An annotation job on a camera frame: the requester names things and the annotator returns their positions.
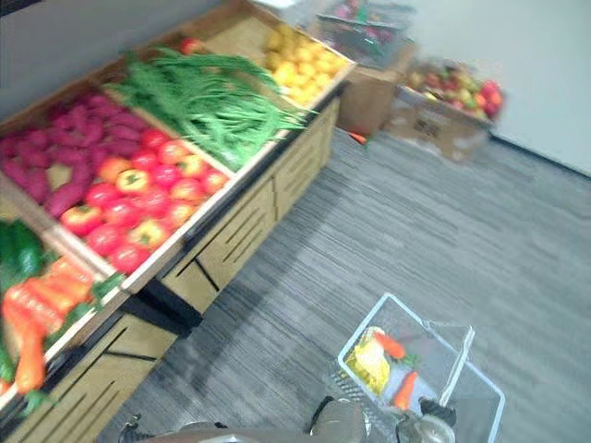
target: fake vegetable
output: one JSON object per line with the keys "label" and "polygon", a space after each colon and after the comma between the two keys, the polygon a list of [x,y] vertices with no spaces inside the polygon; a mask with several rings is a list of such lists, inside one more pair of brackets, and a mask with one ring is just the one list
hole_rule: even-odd
{"label": "fake vegetable", "polygon": [[160,53],[149,63],[129,56],[126,81],[111,86],[127,105],[145,108],[230,169],[244,166],[280,129],[303,128],[300,115],[282,111],[236,74],[279,91],[269,73],[246,58]]}

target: wooden crate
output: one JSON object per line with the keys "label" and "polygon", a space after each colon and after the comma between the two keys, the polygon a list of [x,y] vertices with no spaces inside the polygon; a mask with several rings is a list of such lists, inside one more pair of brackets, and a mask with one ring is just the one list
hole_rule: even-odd
{"label": "wooden crate", "polygon": [[51,391],[56,403],[44,403],[6,441],[96,441],[174,341],[170,332],[123,316]]}
{"label": "wooden crate", "polygon": [[[265,46],[267,38],[282,21],[269,11],[255,6],[248,0],[232,0],[225,5],[213,10],[209,16],[198,18],[179,27],[186,35],[200,38],[204,41],[208,51],[216,54],[243,55],[256,63],[265,58]],[[305,35],[313,42],[322,44],[326,51],[337,54],[347,61],[347,65],[341,69],[332,79],[320,95],[307,106],[308,109],[316,109],[355,69],[356,62],[334,51],[331,47],[315,39],[303,30],[297,33]],[[294,106],[300,104],[285,99]]]}
{"label": "wooden crate", "polygon": [[[97,281],[104,278],[101,273],[97,273],[93,269],[90,269],[84,260],[81,260],[76,254],[73,254],[69,247],[61,242],[59,237],[56,236],[53,231],[44,229],[42,224],[39,224],[34,218],[23,217],[20,208],[8,201],[4,193],[0,194],[0,219],[14,220],[18,217],[22,218],[31,229],[34,229],[40,235],[47,250],[53,250],[59,256],[67,257],[77,266],[93,273]],[[113,289],[103,298],[103,309],[100,312],[96,312],[94,309],[89,311],[84,317],[73,324],[72,327],[47,350],[45,353],[45,362],[49,363],[64,350],[80,345],[87,340],[87,338],[126,301],[127,297],[128,295],[126,293],[118,289]],[[7,347],[13,355],[16,355],[18,352],[18,344],[16,343],[12,329],[5,323],[2,324],[2,329]],[[17,388],[12,386],[7,393],[0,396],[0,411],[16,397]]]}

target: gray carpet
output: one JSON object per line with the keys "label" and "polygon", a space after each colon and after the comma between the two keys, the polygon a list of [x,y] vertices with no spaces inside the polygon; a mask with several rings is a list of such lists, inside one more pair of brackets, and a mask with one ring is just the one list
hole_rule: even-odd
{"label": "gray carpet", "polygon": [[303,428],[324,374],[384,292],[476,327],[472,360],[505,393],[497,441],[586,441],[591,181],[489,145],[458,166],[388,136],[337,132],[328,168],[103,431],[132,413]]}

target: fake fruit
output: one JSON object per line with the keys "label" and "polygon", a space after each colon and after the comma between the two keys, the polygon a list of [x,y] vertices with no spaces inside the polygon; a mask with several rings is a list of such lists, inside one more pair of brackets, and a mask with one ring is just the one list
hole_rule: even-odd
{"label": "fake fruit", "polygon": [[104,224],[89,234],[86,243],[94,252],[106,257],[124,243],[123,231],[113,224]]}
{"label": "fake fruit", "polygon": [[177,164],[185,178],[199,178],[208,170],[208,164],[198,155],[186,155]]}
{"label": "fake fruit", "polygon": [[138,196],[150,189],[150,175],[140,169],[129,169],[117,176],[117,189],[123,194]]}
{"label": "fake fruit", "polygon": [[170,196],[168,191],[154,187],[140,196],[136,202],[137,207],[144,213],[160,219],[166,215],[170,207]]}
{"label": "fake fruit", "polygon": [[99,177],[101,177],[104,182],[115,183],[117,181],[117,177],[123,171],[131,168],[131,162],[127,161],[123,157],[109,157],[99,168]]}
{"label": "fake fruit", "polygon": [[119,198],[105,207],[103,217],[107,223],[131,229],[138,226],[140,211],[130,198]]}
{"label": "fake fruit", "polygon": [[207,196],[201,190],[201,184],[194,178],[183,178],[171,189],[170,195],[176,200],[186,200],[193,204],[201,204]]}
{"label": "fake fruit", "polygon": [[138,245],[125,244],[119,246],[109,256],[109,262],[120,272],[131,274],[148,259],[150,252]]}
{"label": "fake fruit", "polygon": [[185,201],[173,201],[166,212],[163,223],[171,229],[178,229],[191,218],[196,207]]}
{"label": "fake fruit", "polygon": [[208,196],[212,196],[220,189],[222,189],[227,181],[228,177],[226,177],[222,173],[215,172],[209,174],[203,182],[203,190]]}
{"label": "fake fruit", "polygon": [[158,129],[146,129],[141,134],[141,147],[145,150],[157,150],[167,141],[170,141],[170,137]]}
{"label": "fake fruit", "polygon": [[134,245],[153,251],[163,245],[166,239],[170,237],[170,234],[170,231],[163,223],[154,219],[147,219],[129,233],[128,239]]}
{"label": "fake fruit", "polygon": [[177,164],[189,154],[189,150],[180,140],[167,141],[158,148],[158,160],[163,164]]}
{"label": "fake fruit", "polygon": [[86,197],[84,197],[84,201],[89,206],[104,209],[109,203],[120,197],[121,193],[115,185],[110,183],[97,183],[90,187],[86,193]]}
{"label": "fake fruit", "polygon": [[102,211],[92,206],[75,206],[60,217],[60,222],[76,235],[87,235],[103,223]]}
{"label": "fake fruit", "polygon": [[181,179],[181,172],[172,164],[161,164],[151,172],[151,178],[155,185],[170,189]]}

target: sweet potato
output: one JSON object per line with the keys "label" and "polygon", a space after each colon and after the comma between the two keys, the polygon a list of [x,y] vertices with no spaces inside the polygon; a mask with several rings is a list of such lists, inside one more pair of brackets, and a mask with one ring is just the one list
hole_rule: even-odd
{"label": "sweet potato", "polygon": [[146,122],[129,111],[117,114],[115,117],[109,120],[109,123],[113,126],[127,126],[135,129],[136,131],[143,131],[149,127]]}
{"label": "sweet potato", "polygon": [[79,134],[85,135],[86,125],[88,123],[88,111],[86,106],[83,104],[77,104],[72,108],[69,115],[74,124],[74,129],[76,129]]}
{"label": "sweet potato", "polygon": [[74,166],[87,160],[87,155],[76,148],[56,148],[52,154],[54,161],[66,166]]}
{"label": "sweet potato", "polygon": [[138,131],[127,126],[110,126],[107,130],[113,138],[119,140],[139,141],[141,138],[141,134]]}
{"label": "sweet potato", "polygon": [[0,167],[4,174],[15,182],[20,187],[25,187],[29,182],[29,176],[27,175],[27,169],[22,163],[17,160],[5,160],[2,162]]}
{"label": "sweet potato", "polygon": [[130,140],[107,141],[99,145],[114,155],[130,157],[139,151],[139,143]]}
{"label": "sweet potato", "polygon": [[86,186],[78,183],[61,185],[47,198],[45,209],[58,219],[84,198],[86,189]]}
{"label": "sweet potato", "polygon": [[95,143],[98,143],[103,138],[103,122],[98,118],[91,118],[86,125],[86,133],[84,139],[80,142],[81,148],[87,148]]}
{"label": "sweet potato", "polygon": [[52,192],[44,169],[33,169],[29,172],[29,182],[25,187],[27,194],[42,205]]}

